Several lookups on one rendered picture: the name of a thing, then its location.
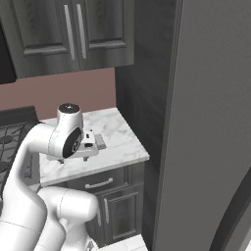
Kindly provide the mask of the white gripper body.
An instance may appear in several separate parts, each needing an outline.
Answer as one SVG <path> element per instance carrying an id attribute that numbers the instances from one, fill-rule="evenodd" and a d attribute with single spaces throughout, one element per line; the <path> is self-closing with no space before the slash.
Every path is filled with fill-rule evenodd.
<path id="1" fill-rule="evenodd" d="M 81 143 L 78 150 L 71 156 L 72 158 L 87 158 L 96 156 L 99 150 L 96 144 Z"/>

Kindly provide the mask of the dark grey fridge body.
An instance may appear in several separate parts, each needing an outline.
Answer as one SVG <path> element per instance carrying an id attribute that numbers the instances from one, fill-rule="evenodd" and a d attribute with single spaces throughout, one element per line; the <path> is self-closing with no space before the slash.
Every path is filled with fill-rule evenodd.
<path id="1" fill-rule="evenodd" d="M 115 68 L 117 108 L 150 159 L 144 166 L 142 236 L 153 249 L 176 18 L 182 0 L 135 0 L 134 63 Z"/>

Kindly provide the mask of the grey fridge door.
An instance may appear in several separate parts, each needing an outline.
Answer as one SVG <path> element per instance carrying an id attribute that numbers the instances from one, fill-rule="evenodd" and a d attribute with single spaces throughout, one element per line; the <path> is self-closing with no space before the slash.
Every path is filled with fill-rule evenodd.
<path id="1" fill-rule="evenodd" d="M 215 233 L 251 171 L 251 0 L 179 0 L 154 251 L 251 251 L 251 204 Z"/>

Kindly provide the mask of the dark grey drawer front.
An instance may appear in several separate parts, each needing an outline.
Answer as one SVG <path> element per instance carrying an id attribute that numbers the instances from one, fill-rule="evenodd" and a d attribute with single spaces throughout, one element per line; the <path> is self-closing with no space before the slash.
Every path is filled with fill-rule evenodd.
<path id="1" fill-rule="evenodd" d="M 114 179 L 112 183 L 109 183 L 101 187 L 93 188 L 93 189 L 84 188 L 86 184 L 99 183 L 99 182 L 107 180 L 109 177 L 112 177 Z M 67 186 L 68 188 L 71 188 L 71 189 L 95 193 L 95 192 L 101 192 L 104 190 L 115 188 L 118 186 L 122 186 L 125 184 L 125 182 L 126 182 L 126 169 L 118 168 L 118 169 L 113 169 L 106 172 L 97 173 L 91 176 L 83 176 L 83 177 L 69 180 L 67 182 Z"/>

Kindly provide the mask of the black hob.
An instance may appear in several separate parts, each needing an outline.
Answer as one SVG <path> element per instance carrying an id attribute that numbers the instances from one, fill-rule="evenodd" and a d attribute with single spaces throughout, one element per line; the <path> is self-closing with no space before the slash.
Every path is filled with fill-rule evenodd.
<path id="1" fill-rule="evenodd" d="M 0 111 L 0 188 L 15 158 L 22 127 L 36 118 L 33 106 Z M 27 185 L 36 186 L 39 179 L 39 154 L 33 153 L 25 162 L 24 180 Z"/>

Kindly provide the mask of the dark grey base cupboard door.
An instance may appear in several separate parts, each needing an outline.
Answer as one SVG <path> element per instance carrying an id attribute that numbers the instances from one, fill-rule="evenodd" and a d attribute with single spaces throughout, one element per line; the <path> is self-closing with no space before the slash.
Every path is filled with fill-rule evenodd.
<path id="1" fill-rule="evenodd" d="M 141 233 L 143 214 L 142 184 L 130 186 L 99 197 L 101 228 L 99 246 L 130 238 Z M 108 200 L 109 223 L 106 223 L 104 198 Z"/>
<path id="2" fill-rule="evenodd" d="M 97 211 L 99 207 L 99 200 L 96 196 L 92 196 L 90 200 L 88 221 L 86 223 L 86 228 L 89 233 L 89 236 L 96 242 L 100 242 L 100 228 L 97 222 Z"/>

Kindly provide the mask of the black extractor hood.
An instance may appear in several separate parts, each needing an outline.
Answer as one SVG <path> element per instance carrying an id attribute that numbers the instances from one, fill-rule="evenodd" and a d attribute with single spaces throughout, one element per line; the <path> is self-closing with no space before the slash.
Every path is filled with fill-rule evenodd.
<path id="1" fill-rule="evenodd" d="M 16 80 L 16 71 L 9 52 L 2 23 L 0 21 L 0 84 L 13 83 Z"/>

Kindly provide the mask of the dark grey wall cupboard door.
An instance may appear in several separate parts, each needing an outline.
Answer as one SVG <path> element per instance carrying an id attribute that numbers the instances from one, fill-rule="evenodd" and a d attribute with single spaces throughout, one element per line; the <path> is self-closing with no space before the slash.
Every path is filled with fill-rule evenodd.
<path id="1" fill-rule="evenodd" d="M 0 20 L 18 78 L 77 72 L 72 60 L 64 5 L 69 6 L 75 44 L 72 0 L 0 0 Z"/>
<path id="2" fill-rule="evenodd" d="M 76 4 L 81 5 L 86 59 L 82 58 Z M 134 0 L 73 0 L 79 65 L 83 71 L 134 63 Z"/>

